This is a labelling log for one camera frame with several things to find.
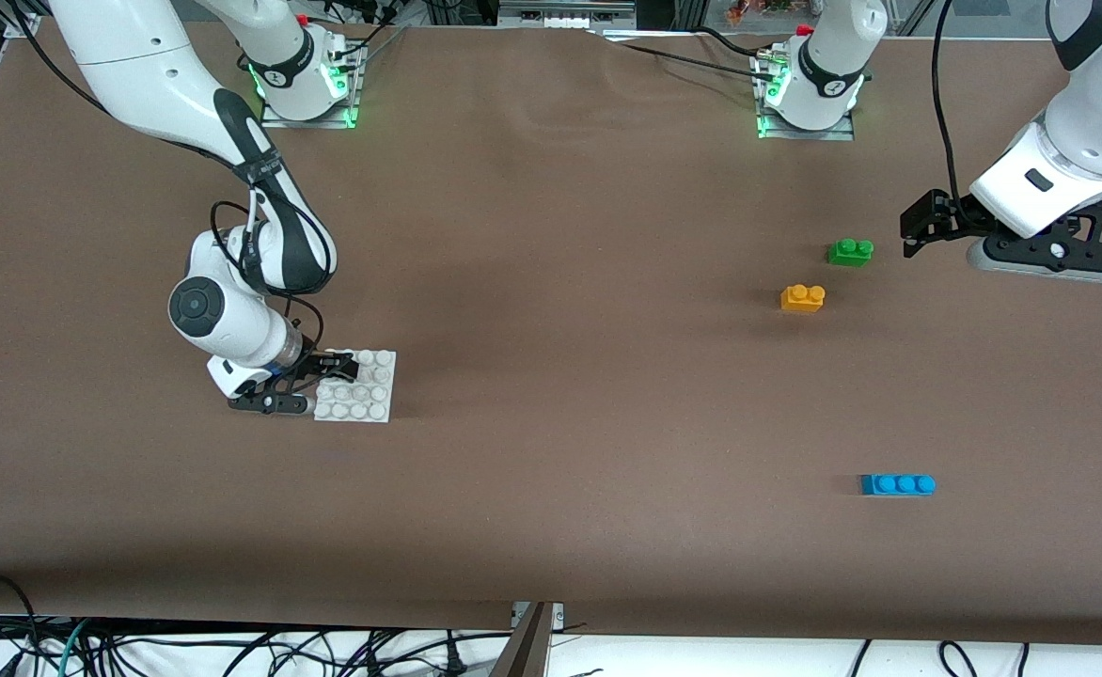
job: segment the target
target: white lego baseplate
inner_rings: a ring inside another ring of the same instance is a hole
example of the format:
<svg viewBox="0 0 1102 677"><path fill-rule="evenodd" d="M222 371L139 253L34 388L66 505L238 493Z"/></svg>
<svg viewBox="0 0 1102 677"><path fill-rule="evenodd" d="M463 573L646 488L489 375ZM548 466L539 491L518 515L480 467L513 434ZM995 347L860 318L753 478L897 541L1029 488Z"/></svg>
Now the white lego baseplate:
<svg viewBox="0 0 1102 677"><path fill-rule="evenodd" d="M349 353L358 363L358 378L331 376L317 385L317 420L387 423L392 415L392 378L397 354L392 351L329 351Z"/></svg>

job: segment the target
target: metal bracket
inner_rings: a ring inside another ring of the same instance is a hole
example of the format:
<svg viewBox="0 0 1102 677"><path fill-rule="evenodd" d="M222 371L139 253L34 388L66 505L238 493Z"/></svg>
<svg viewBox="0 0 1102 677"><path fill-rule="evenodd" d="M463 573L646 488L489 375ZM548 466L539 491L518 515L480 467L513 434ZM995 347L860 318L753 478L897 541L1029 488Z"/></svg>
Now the metal bracket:
<svg viewBox="0 0 1102 677"><path fill-rule="evenodd" d="M518 610L518 604L525 604ZM548 668L551 631L555 623L562 630L562 603L514 603L517 630L509 635L497 664L488 677L542 677Z"/></svg>
<svg viewBox="0 0 1102 677"><path fill-rule="evenodd" d="M514 609L509 612L509 626L512 630L516 630L517 624L522 621L522 616L526 616L526 612L529 609L530 603L514 603ZM563 603L552 603L551 613L553 616L552 620L554 620L551 630L563 630Z"/></svg>
<svg viewBox="0 0 1102 677"><path fill-rule="evenodd" d="M25 17L25 22L29 25L29 30L32 34L36 35L36 26L41 25L41 17L34 12L23 12ZM21 24L13 22L7 14L0 12L0 18L3 21L3 39L4 40L15 40L25 37Z"/></svg>

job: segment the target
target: lego stud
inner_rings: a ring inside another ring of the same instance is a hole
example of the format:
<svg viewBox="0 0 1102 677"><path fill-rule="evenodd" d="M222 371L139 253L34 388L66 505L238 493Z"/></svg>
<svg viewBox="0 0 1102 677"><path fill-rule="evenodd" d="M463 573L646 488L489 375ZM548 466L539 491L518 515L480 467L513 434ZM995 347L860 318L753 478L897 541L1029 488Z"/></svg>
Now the lego stud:
<svg viewBox="0 0 1102 677"><path fill-rule="evenodd" d="M827 290L822 287L806 287L795 284L786 287L780 292L780 309L784 311L797 311L812 313L823 308L823 299L827 298Z"/></svg>
<svg viewBox="0 0 1102 677"><path fill-rule="evenodd" d="M865 496L930 496L934 479L930 475L861 475Z"/></svg>
<svg viewBox="0 0 1102 677"><path fill-rule="evenodd" d="M844 237L827 250L827 262L838 266L862 267L873 258L873 243Z"/></svg>

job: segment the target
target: white robotic arm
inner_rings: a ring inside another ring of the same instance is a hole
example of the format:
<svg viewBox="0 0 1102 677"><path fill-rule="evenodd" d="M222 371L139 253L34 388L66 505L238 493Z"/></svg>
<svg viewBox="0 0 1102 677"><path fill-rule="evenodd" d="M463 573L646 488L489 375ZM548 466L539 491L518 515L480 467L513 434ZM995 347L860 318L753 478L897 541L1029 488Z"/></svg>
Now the white robotic arm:
<svg viewBox="0 0 1102 677"><path fill-rule="evenodd" d="M1070 83L970 189L1023 237L1102 201L1102 0L1049 0L1047 21Z"/></svg>
<svg viewBox="0 0 1102 677"><path fill-rule="evenodd" d="M264 15L285 10L283 0L241 4ZM114 118L207 151L250 187L245 226L224 240L210 232L195 239L187 278L170 301L179 334L212 353L208 372L230 399L296 364L303 337L264 297L320 291L335 272L336 249L250 107L199 63L170 0L52 0L52 8L84 78ZM272 20L285 36L279 42L301 30L290 14ZM271 33L266 22L248 29L242 46Z"/></svg>
<svg viewBox="0 0 1102 677"><path fill-rule="evenodd" d="M969 195L931 190L904 212L905 257L973 236L977 269L1102 282L1102 0L1049 0L1046 17L1070 83Z"/></svg>
<svg viewBox="0 0 1102 677"><path fill-rule="evenodd" d="M787 72L765 104L787 123L817 131L834 127L855 106L864 67L889 24L880 0L835 0L813 34L799 31L781 47Z"/></svg>

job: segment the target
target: brown paper sheet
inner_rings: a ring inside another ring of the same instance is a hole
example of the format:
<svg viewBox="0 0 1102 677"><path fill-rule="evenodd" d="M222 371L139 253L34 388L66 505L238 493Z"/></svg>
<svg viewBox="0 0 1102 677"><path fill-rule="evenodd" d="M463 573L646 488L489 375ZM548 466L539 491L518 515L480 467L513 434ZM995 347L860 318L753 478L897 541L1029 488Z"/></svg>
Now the brown paper sheet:
<svg viewBox="0 0 1102 677"><path fill-rule="evenodd" d="M222 26L190 31L245 92ZM505 626L554 599L591 631L1102 642L1102 286L900 257L947 181L929 50L882 44L855 142L787 142L735 76L408 31L358 129L272 131L339 248L324 343L400 353L392 423L323 425L229 411L165 315L237 181L13 43L0 571L75 616ZM1063 80L1047 43L948 43L963 180ZM844 236L868 267L825 265ZM797 282L827 308L778 312ZM939 492L861 497L865 472Z"/></svg>

